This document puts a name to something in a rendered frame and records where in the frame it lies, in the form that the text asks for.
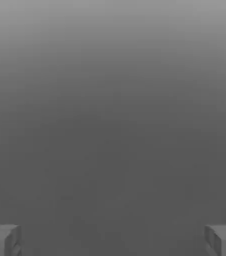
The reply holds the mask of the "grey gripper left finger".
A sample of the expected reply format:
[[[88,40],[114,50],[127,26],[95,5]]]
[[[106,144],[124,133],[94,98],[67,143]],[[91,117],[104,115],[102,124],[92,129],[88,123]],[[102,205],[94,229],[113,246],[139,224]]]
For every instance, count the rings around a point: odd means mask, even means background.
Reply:
[[[0,224],[0,256],[22,256],[20,225]]]

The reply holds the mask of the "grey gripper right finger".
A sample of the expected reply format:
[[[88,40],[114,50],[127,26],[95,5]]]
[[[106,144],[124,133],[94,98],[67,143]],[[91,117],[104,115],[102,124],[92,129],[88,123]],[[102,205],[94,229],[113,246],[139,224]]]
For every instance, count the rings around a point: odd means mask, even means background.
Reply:
[[[206,225],[204,239],[207,256],[226,256],[226,224]]]

